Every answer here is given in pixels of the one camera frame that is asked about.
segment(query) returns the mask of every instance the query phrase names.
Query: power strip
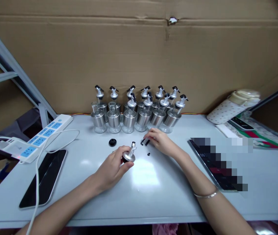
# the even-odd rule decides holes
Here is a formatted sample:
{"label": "power strip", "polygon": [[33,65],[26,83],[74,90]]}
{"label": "power strip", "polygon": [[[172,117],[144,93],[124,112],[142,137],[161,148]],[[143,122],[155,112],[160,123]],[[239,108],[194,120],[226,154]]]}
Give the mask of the power strip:
{"label": "power strip", "polygon": [[72,120],[72,116],[61,114],[27,143],[12,137],[6,142],[1,141],[0,150],[10,153],[22,163],[31,163],[38,157],[42,146],[47,147],[59,135],[54,133],[64,130]]}

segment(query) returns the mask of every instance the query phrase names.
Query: pink cloth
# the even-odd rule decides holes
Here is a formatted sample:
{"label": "pink cloth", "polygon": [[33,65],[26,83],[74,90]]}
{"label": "pink cloth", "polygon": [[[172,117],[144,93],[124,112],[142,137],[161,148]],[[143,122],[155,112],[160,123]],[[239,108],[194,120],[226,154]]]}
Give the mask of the pink cloth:
{"label": "pink cloth", "polygon": [[152,225],[153,235],[176,235],[179,224],[154,224]]}

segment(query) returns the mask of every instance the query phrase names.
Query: black rubber stopper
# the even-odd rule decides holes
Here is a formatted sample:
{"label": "black rubber stopper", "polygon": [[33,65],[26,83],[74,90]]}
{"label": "black rubber stopper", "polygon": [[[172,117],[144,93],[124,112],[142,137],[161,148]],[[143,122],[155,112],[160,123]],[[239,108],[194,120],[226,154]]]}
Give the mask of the black rubber stopper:
{"label": "black rubber stopper", "polygon": [[117,144],[117,141],[115,139],[110,139],[108,144],[109,146],[114,147]]}
{"label": "black rubber stopper", "polygon": [[128,162],[128,161],[123,157],[123,162],[126,163],[126,162]]}

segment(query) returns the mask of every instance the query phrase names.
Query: metal rack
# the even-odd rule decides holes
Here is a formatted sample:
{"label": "metal rack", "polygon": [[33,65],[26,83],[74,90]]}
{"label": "metal rack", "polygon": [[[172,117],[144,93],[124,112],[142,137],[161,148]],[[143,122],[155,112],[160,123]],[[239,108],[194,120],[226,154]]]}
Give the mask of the metal rack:
{"label": "metal rack", "polygon": [[1,40],[0,68],[3,70],[3,73],[0,74],[0,82],[11,79],[17,87],[19,87],[33,105],[40,110],[42,126],[47,126],[48,124],[48,113],[53,118],[57,117],[56,112],[39,92]]}

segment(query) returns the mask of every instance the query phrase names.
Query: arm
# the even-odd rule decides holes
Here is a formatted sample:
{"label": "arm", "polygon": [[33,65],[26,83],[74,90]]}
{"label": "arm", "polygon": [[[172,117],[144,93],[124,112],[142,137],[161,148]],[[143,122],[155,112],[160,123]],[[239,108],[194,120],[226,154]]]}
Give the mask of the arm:
{"label": "arm", "polygon": [[[122,154],[130,147],[122,146],[110,154],[100,168],[70,193],[56,201],[39,214],[33,223],[30,234],[59,234],[70,218],[93,197],[112,188],[134,165],[127,162],[120,166]],[[26,234],[29,224],[17,234]]]}
{"label": "arm", "polygon": [[[214,193],[216,189],[214,184],[194,164],[190,156],[165,133],[152,128],[144,138],[149,138],[158,150],[172,157],[180,165],[197,195],[205,196]],[[222,193],[219,192],[211,198],[197,199],[207,220],[217,234],[255,234]]]}

